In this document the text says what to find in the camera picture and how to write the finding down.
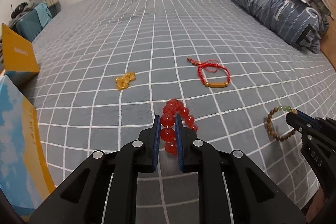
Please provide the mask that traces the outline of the teal hard suitcase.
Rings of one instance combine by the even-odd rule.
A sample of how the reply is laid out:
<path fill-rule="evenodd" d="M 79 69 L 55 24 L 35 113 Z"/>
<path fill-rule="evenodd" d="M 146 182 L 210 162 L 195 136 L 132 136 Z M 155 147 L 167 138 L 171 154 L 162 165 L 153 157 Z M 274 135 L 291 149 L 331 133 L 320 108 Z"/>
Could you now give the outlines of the teal hard suitcase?
<path fill-rule="evenodd" d="M 39 3 L 31 11 L 22 16 L 15 24 L 17 33 L 28 40 L 33 40 L 52 20 L 52 14 L 45 2 Z"/>

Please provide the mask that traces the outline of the clutter pile on suitcases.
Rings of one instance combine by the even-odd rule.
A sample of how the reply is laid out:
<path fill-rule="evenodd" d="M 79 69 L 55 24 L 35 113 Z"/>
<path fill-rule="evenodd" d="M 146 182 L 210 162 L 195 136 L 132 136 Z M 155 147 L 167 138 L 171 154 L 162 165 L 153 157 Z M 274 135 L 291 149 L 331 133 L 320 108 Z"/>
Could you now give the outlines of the clutter pile on suitcases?
<path fill-rule="evenodd" d="M 21 17 L 33 10 L 36 5 L 35 2 L 23 2 L 18 5 L 11 13 L 11 20 L 9 21 L 8 26 L 12 28 Z"/>

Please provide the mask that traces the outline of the white cardboard box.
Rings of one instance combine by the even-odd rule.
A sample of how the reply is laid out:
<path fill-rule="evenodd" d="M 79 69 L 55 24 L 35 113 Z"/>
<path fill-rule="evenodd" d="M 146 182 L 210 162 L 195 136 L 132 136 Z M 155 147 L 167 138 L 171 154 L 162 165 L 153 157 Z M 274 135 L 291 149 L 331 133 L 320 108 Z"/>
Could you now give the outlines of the white cardboard box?
<path fill-rule="evenodd" d="M 55 190 L 36 108 L 19 89 L 40 70 L 33 45 L 5 24 L 1 55 L 1 199 L 2 206 L 25 223 Z"/>

